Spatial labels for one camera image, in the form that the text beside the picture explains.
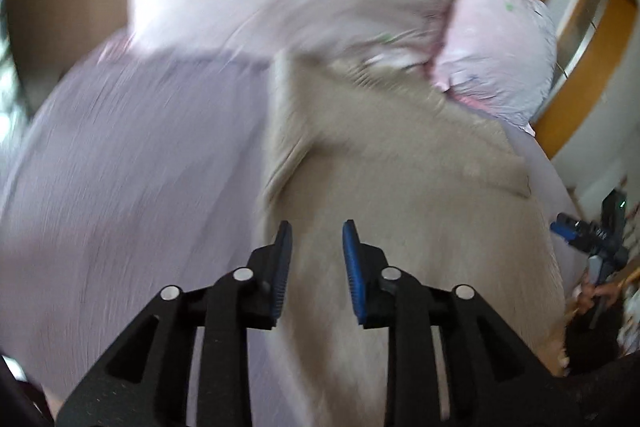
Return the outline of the person's right hand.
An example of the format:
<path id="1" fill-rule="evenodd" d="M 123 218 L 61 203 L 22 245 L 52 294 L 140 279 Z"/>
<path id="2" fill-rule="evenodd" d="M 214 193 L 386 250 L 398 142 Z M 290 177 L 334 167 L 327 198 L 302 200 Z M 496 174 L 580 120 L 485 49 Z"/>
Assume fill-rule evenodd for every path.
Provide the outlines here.
<path id="1" fill-rule="evenodd" d="M 615 282 L 594 286 L 588 280 L 583 280 L 579 286 L 576 297 L 576 308 L 579 314 L 587 313 L 599 303 L 604 303 L 605 308 L 611 308 L 620 298 L 620 285 Z"/>

